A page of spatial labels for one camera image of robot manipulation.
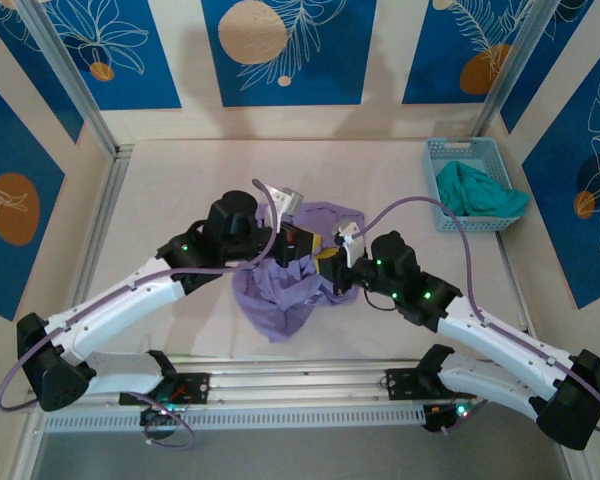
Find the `black controller board green light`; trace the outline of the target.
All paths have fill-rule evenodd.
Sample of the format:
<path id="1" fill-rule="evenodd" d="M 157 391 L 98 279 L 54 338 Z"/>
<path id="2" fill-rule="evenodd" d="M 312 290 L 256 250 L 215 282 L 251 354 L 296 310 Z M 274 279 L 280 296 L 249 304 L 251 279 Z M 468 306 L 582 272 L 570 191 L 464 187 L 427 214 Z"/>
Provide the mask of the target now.
<path id="1" fill-rule="evenodd" d="M 147 428 L 176 427 L 181 424 L 181 418 L 171 409 L 148 407 L 140 413 L 139 424 Z"/>
<path id="2" fill-rule="evenodd" d="M 476 404 L 448 404 L 444 406 L 427 406 L 424 408 L 425 423 L 423 428 L 433 434 L 447 435 L 451 430 L 463 425 L 475 411 L 479 411 L 483 402 Z"/>

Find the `light blue plastic basket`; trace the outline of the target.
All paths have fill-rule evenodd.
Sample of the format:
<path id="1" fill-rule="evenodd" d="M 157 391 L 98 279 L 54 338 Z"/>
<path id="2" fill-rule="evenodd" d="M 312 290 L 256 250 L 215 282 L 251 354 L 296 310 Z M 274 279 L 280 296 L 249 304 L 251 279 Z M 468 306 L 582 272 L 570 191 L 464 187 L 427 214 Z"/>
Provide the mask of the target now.
<path id="1" fill-rule="evenodd" d="M 458 161 L 488 174 L 501 186 L 512 187 L 504 161 L 496 143 L 490 138 L 430 138 L 425 142 L 423 173 L 428 195 L 437 203 L 432 206 L 434 225 L 439 231 L 454 231 L 456 225 L 447 213 L 449 210 L 439 197 L 436 176 L 450 162 Z M 480 216 L 456 216 L 467 232 L 503 231 L 519 217 L 496 218 Z"/>

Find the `aluminium side rail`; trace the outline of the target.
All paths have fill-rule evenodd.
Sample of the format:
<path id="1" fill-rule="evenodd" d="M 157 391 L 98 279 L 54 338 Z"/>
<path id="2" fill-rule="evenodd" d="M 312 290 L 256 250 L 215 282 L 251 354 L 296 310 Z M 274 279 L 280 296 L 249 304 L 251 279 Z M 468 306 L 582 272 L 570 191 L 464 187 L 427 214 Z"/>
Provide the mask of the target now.
<path id="1" fill-rule="evenodd" d="M 123 146 L 109 168 L 104 189 L 97 203 L 96 215 L 89 230 L 73 293 L 68 301 L 69 309 L 61 314 L 67 320 L 71 320 L 76 314 L 80 313 L 84 305 L 89 306 L 92 303 L 88 294 L 132 152 L 132 145 Z"/>

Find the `aluminium mounting rail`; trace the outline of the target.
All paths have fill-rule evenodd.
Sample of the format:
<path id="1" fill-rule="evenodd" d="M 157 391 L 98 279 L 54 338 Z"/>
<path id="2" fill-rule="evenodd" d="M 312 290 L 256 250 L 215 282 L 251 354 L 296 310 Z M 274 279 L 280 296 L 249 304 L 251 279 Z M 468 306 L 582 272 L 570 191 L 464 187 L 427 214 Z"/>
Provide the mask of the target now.
<path id="1" fill-rule="evenodd" d="M 265 362 L 206 362 L 194 363 L 190 360 L 167 358 L 178 373 L 209 373 L 210 391 L 203 405 L 256 406 L 268 403 L 327 405 L 334 403 L 362 404 L 378 401 L 380 403 L 402 402 L 441 406 L 458 404 L 473 399 L 452 401 L 390 400 L 385 384 L 387 369 L 417 368 L 433 373 L 434 361 L 423 359 L 416 363 L 405 361 L 325 361 L 298 363 L 292 361 Z M 84 395 L 74 404 L 95 401 L 99 397 L 116 396 L 122 392 L 112 391 Z M 150 398 L 133 392 L 141 400 L 140 407 L 168 408 L 176 412 L 189 407 L 167 407 Z"/>

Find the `purple t-shirt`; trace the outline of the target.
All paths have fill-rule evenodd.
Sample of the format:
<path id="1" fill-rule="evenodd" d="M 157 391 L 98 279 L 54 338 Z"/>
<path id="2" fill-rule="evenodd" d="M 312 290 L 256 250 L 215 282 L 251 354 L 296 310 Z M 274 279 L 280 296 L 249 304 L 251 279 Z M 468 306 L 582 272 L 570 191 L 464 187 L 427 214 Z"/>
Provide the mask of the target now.
<path id="1" fill-rule="evenodd" d="M 295 215 L 284 215 L 283 220 L 319 235 L 316 253 L 335 245 L 331 231 L 337 223 L 347 220 L 360 227 L 365 225 L 361 211 L 329 202 L 304 203 Z M 294 260 L 287 267 L 265 259 L 235 273 L 232 289 L 246 318 L 272 343 L 294 335 L 315 308 L 352 304 L 359 292 L 354 287 L 343 295 L 334 294 L 333 284 L 318 274 L 310 256 Z"/>

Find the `teal t-shirt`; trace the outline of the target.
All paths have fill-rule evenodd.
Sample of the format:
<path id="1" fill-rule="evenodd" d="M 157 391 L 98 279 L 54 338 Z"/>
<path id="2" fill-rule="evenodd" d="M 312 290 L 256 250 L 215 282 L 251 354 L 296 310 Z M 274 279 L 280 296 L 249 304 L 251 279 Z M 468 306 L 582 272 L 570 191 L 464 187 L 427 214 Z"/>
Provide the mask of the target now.
<path id="1" fill-rule="evenodd" d="M 440 201 L 456 216 L 513 218 L 526 211 L 529 195 L 501 186 L 488 174 L 452 161 L 436 176 Z"/>

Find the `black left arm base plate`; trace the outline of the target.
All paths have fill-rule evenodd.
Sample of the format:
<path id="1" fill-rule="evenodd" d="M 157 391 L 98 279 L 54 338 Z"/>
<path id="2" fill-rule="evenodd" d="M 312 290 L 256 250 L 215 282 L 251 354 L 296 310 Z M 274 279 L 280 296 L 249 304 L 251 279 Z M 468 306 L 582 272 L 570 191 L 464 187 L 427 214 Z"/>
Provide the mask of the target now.
<path id="1" fill-rule="evenodd" d="M 122 406 L 140 405 L 141 400 L 132 392 L 141 393 L 167 407 L 185 407 L 203 405 L 210 391 L 209 373 L 168 372 L 166 375 L 153 375 L 149 380 L 136 382 L 123 388 L 118 404 Z"/>

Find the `aluminium frame post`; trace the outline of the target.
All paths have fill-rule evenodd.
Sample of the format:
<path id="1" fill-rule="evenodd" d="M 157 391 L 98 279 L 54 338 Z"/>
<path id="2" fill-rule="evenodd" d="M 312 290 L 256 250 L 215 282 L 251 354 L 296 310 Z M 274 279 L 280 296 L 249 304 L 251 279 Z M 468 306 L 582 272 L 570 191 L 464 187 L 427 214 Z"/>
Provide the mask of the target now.
<path id="1" fill-rule="evenodd" d="M 109 157 L 115 158 L 119 145 L 42 4 L 38 0 L 14 0 L 14 3 L 31 36 L 99 145 Z"/>
<path id="2" fill-rule="evenodd" d="M 475 119 L 471 137 L 483 137 L 524 70 L 561 0 L 533 0 L 528 17 L 524 20 L 482 109 Z"/>

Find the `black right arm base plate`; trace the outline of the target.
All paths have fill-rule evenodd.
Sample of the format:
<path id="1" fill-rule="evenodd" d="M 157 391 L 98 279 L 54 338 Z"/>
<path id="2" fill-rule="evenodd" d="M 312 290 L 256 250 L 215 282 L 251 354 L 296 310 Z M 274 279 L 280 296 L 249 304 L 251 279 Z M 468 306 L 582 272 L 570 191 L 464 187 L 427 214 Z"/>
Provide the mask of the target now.
<path id="1" fill-rule="evenodd" d="M 474 398 L 472 394 L 450 390 L 436 374 L 417 368 L 387 369 L 384 379 L 390 400 L 452 401 Z"/>

